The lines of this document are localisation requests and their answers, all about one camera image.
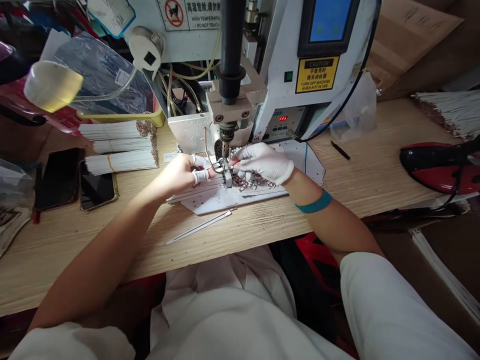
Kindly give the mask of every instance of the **no touch symbol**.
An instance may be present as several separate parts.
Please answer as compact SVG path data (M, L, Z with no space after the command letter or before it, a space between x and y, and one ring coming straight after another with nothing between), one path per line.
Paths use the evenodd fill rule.
M176 28L184 23L184 11L177 0L168 0L165 3L165 15L168 22Z

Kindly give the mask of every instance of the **hand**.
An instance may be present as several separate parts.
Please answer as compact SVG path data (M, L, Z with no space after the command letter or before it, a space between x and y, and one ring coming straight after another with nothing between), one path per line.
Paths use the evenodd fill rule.
M260 174L264 179L277 186L287 181L294 171L294 162L285 154L272 149L266 143L259 142L242 147L228 163L230 168L239 169L238 176L247 179L252 172Z
M149 196L168 199L215 176L209 161L197 155L181 153L148 185Z

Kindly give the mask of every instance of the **green button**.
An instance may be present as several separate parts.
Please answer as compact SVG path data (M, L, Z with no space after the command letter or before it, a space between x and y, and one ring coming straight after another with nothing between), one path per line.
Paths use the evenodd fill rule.
M285 71L285 74L283 76L283 82L284 83L291 83L294 79L294 72L293 71Z

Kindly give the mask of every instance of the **white sleeve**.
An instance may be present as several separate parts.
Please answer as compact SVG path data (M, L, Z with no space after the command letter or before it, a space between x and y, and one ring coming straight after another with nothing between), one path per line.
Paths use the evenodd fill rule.
M135 350L127 337L113 326L83 328L73 322L29 332L9 360L133 360Z
M340 264L341 295L361 359L478 359L385 258L351 253Z

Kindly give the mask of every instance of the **black pen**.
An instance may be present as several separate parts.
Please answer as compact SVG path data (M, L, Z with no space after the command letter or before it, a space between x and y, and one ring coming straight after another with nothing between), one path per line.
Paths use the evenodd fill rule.
M337 150L345 159L350 160L350 156L348 156L348 154L345 151L343 151L340 146L338 146L336 143L334 143L331 140L330 142L331 142L331 145L335 148L335 150Z

